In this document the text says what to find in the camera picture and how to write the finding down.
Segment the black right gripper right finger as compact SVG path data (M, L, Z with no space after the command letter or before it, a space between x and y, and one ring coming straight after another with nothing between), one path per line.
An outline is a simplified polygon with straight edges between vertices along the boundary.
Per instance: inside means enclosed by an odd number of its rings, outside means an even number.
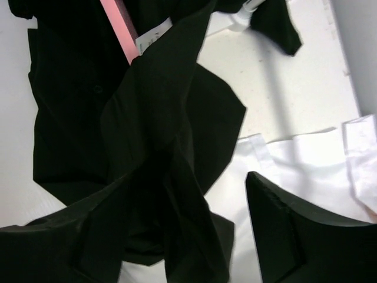
M263 282L376 282L376 225L322 209L257 172L246 178Z

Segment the white shirt on hanger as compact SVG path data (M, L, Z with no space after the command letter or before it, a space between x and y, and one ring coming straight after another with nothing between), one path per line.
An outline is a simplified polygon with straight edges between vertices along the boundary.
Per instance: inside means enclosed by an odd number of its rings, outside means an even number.
M183 274L166 263L123 263L121 282L263 282L246 193L249 172L322 209L376 225L376 117L266 143L257 134L237 142L233 159L206 199L210 209L234 223L232 254L224 274L205 274L190 261Z

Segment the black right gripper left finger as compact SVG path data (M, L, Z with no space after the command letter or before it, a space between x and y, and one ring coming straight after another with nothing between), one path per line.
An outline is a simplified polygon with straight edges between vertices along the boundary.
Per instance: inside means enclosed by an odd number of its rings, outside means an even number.
M1 228L1 282L117 282L128 180L25 226Z

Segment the black shirt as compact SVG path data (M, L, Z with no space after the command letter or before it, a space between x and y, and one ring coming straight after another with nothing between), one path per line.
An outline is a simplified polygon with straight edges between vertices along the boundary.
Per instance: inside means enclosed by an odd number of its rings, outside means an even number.
M138 36L171 27L128 63L100 1L9 1L28 31L38 112L34 181L65 208L126 177L121 264L190 261L224 274L234 223L205 194L232 159L246 112L197 63L213 12L246 1L124 1Z

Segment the white metal clothes rack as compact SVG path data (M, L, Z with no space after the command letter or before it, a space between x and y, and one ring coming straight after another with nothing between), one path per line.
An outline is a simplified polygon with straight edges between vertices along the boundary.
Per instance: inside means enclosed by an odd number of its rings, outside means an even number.
M233 32L242 32L250 25L250 19L256 9L264 3L265 0L246 1L237 13L229 14L225 12L213 12L206 31L206 37L218 34L222 31L229 30Z

